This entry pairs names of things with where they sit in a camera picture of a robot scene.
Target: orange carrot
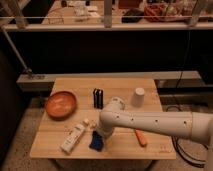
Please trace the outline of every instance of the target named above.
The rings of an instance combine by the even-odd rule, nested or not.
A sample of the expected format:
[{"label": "orange carrot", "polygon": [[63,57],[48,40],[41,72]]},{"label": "orange carrot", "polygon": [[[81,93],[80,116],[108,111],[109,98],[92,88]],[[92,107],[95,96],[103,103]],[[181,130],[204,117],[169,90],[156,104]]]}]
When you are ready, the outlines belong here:
[{"label": "orange carrot", "polygon": [[135,134],[136,134],[139,144],[142,147],[145,147],[147,145],[147,139],[146,139],[144,133],[140,130],[135,130]]}]

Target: white container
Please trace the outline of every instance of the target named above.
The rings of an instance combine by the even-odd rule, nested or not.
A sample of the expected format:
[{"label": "white container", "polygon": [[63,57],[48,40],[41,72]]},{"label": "white container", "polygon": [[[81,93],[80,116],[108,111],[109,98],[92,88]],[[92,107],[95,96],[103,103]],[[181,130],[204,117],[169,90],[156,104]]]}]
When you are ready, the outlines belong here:
[{"label": "white container", "polygon": [[137,87],[132,95],[131,105],[134,107],[141,107],[143,105],[144,96],[145,90],[142,87]]}]

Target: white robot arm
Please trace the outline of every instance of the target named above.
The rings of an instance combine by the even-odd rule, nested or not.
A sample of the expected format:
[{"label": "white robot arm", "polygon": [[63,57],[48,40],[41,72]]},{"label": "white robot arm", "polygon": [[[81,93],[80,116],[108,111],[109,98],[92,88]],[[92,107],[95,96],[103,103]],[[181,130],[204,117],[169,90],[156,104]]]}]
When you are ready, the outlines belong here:
[{"label": "white robot arm", "polygon": [[115,127],[134,128],[209,145],[205,171],[213,170],[213,115],[194,112],[129,112],[123,100],[113,97],[100,112],[96,131],[103,137]]}]

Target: floor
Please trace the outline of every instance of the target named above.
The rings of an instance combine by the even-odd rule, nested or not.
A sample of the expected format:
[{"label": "floor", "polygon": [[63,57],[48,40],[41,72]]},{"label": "floor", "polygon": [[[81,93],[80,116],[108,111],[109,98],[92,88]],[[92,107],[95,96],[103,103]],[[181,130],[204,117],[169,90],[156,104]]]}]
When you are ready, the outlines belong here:
[{"label": "floor", "polygon": [[[200,105],[181,105],[184,111],[211,112],[211,108]],[[29,157],[30,148],[35,137],[44,109],[39,107],[38,102],[32,100],[26,110],[21,123],[17,129],[14,141],[11,144],[2,171],[138,171],[145,170],[150,161],[141,160],[58,160],[57,163],[48,159],[32,159]],[[206,149],[200,145],[187,140],[181,140],[181,145],[192,156],[205,159]],[[157,161],[152,171],[200,171],[203,169],[192,167],[184,162],[178,155],[176,160]]]}]

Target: wooden bowl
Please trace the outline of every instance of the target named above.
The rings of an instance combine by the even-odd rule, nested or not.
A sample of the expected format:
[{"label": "wooden bowl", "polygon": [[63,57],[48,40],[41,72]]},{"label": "wooden bowl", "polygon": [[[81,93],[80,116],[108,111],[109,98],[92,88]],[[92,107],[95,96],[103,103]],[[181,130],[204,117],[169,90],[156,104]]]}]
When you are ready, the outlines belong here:
[{"label": "wooden bowl", "polygon": [[52,94],[45,103],[47,114],[53,119],[64,119],[72,114],[77,107],[76,97],[68,91]]}]

